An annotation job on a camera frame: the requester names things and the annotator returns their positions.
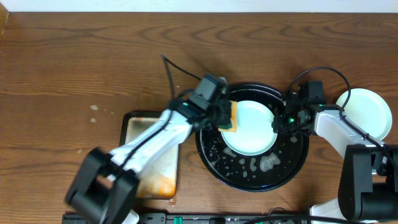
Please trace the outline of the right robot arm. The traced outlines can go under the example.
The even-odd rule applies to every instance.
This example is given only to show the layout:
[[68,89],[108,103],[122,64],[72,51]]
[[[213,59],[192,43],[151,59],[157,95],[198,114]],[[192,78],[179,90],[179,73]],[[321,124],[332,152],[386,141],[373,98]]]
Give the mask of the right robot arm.
[[397,219],[397,146],[354,124],[318,93],[289,93],[276,108],[274,132],[316,134],[343,157],[338,208],[346,220]]

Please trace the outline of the light blue plate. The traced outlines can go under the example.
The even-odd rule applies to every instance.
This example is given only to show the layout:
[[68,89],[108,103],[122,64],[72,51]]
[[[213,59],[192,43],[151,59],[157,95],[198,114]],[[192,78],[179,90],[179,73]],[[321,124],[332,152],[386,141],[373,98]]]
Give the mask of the light blue plate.
[[352,122],[376,139],[383,140],[392,128],[390,107],[371,90],[352,89],[345,112]]
[[270,149],[277,139],[272,128],[273,120],[274,114],[263,104],[240,101],[237,103],[236,131],[222,132],[221,136],[235,152],[256,156]]

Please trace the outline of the green and yellow sponge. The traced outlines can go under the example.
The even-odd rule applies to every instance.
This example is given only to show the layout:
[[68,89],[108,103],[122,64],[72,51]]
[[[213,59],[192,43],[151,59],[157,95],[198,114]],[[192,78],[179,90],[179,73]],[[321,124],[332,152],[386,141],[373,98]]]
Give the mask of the green and yellow sponge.
[[236,101],[230,101],[231,109],[229,112],[229,123],[221,124],[218,126],[218,131],[222,133],[235,133],[237,131],[237,110],[238,103]]

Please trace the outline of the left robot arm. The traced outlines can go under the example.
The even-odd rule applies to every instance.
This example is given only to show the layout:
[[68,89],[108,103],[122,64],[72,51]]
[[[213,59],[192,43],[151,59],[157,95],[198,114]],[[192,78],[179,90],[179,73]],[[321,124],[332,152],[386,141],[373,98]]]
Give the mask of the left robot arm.
[[220,98],[202,110],[191,100],[174,99],[158,121],[133,141],[105,153],[96,147],[81,164],[65,202],[88,223],[133,223],[132,211],[146,167],[192,132],[205,126],[233,126],[236,103]]

